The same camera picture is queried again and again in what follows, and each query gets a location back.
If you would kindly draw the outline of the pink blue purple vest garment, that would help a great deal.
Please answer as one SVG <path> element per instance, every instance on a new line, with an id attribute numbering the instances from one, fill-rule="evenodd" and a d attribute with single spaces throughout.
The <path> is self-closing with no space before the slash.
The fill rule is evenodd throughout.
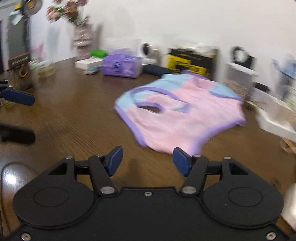
<path id="1" fill-rule="evenodd" d="M 123 93 L 114 109 L 137 142 L 172 154 L 190 155 L 220 132 L 246 124 L 242 98 L 227 86 L 196 74 L 164 74 Z"/>

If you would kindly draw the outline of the red black small box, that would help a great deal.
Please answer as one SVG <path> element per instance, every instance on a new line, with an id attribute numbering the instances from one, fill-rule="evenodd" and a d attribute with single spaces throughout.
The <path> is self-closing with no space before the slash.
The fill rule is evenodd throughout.
<path id="1" fill-rule="evenodd" d="M 31 54 L 29 52 L 15 56 L 8 60 L 9 69 L 14 69 L 31 61 Z"/>

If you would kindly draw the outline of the white flat box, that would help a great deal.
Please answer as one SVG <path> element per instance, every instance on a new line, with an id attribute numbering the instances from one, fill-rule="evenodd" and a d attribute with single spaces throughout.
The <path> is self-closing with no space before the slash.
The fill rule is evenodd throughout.
<path id="1" fill-rule="evenodd" d="M 78 60 L 75 62 L 75 67 L 80 70 L 87 70 L 92 67 L 102 66 L 103 59 L 97 57 L 91 57 L 84 60 Z"/>

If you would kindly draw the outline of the small blue wrapped packet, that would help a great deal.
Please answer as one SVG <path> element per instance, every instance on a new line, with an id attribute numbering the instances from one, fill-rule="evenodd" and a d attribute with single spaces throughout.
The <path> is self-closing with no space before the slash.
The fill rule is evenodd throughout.
<path id="1" fill-rule="evenodd" d="M 100 69 L 101 69 L 101 67 L 99 67 L 99 66 L 91 67 L 91 68 L 84 70 L 83 74 L 84 75 L 94 75 L 94 74 L 98 73 L 100 71 Z"/>

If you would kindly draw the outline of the pink textured flower vase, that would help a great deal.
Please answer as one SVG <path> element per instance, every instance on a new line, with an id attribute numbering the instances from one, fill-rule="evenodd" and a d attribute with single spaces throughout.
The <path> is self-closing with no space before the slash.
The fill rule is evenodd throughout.
<path id="1" fill-rule="evenodd" d="M 93 44 L 92 25 L 79 25 L 74 28 L 73 47 L 76 49 L 76 60 L 90 57 L 90 47 Z"/>

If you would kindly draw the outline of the studio lamp on stand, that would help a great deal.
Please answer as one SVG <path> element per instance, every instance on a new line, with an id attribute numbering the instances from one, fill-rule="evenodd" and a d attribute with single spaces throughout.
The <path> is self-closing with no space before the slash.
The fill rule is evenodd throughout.
<path id="1" fill-rule="evenodd" d="M 38 13 L 41 10 L 42 6 L 42 0 L 24 0 L 20 2 L 20 8 L 18 10 L 20 11 L 21 19 L 23 19 L 22 41 L 24 44 L 25 53 L 30 52 L 30 17 Z"/>

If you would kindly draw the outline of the purple tissue pack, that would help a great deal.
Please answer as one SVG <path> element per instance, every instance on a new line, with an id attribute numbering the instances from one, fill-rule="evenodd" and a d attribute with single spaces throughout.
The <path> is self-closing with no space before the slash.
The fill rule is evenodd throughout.
<path id="1" fill-rule="evenodd" d="M 106 76 L 138 78 L 142 73 L 142 59 L 126 54 L 112 54 L 103 58 L 101 72 Z"/>

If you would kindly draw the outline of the green box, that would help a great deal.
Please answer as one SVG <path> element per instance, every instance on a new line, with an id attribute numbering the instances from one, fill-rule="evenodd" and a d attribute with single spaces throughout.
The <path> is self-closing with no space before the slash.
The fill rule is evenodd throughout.
<path id="1" fill-rule="evenodd" d="M 97 57 L 97 58 L 104 58 L 104 57 L 108 56 L 108 53 L 106 50 L 95 49 L 95 50 L 90 51 L 90 56 Z"/>

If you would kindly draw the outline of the clear plastic food container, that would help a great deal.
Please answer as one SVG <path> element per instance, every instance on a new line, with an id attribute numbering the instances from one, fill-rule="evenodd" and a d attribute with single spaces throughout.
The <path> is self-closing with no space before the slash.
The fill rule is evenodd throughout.
<path id="1" fill-rule="evenodd" d="M 253 87 L 253 81 L 258 75 L 256 71 L 235 63 L 227 63 L 227 74 L 224 85 L 246 101 Z"/>

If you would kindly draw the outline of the white power strip with chargers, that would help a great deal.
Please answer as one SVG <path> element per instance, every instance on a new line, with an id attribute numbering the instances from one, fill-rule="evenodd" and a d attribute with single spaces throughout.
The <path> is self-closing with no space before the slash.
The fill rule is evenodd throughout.
<path id="1" fill-rule="evenodd" d="M 256 108 L 259 127 L 271 134 L 295 143 L 295 111 L 287 103 L 268 95 L 264 108 Z"/>

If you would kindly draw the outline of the black yellow cardboard box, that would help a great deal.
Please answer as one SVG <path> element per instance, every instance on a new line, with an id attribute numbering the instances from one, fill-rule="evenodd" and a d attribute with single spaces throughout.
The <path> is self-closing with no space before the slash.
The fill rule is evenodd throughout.
<path id="1" fill-rule="evenodd" d="M 171 49 L 166 68 L 176 74 L 189 70 L 192 73 L 214 80 L 218 55 L 218 49 L 212 49 L 212 52 L 207 56 L 192 49 Z"/>

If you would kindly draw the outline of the dried pink rose bouquet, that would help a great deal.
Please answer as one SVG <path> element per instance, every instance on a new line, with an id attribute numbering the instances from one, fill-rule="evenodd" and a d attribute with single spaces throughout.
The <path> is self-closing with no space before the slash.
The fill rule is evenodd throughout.
<path id="1" fill-rule="evenodd" d="M 83 8 L 88 4 L 87 0 L 77 1 L 52 1 L 53 5 L 47 8 L 46 18 L 49 22 L 65 19 L 75 26 L 88 23 L 88 16 L 83 16 Z"/>

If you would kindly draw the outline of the blue clear water bottle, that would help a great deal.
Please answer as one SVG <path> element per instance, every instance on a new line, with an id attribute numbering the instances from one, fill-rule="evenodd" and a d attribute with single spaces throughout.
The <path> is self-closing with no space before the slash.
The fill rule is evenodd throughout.
<path id="1" fill-rule="evenodd" d="M 295 57 L 291 54 L 287 54 L 282 66 L 280 66 L 279 62 L 275 59 L 271 61 L 274 68 L 279 73 L 279 80 L 277 81 L 275 92 L 279 96 L 284 96 L 288 87 L 292 86 L 295 80 Z"/>

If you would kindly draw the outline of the black mount on container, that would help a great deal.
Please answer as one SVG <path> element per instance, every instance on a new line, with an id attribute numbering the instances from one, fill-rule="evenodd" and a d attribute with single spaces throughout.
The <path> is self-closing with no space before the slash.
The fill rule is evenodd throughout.
<path id="1" fill-rule="evenodd" d="M 231 48 L 231 61 L 248 69 L 253 69 L 255 57 L 250 55 L 244 48 L 234 46 Z"/>

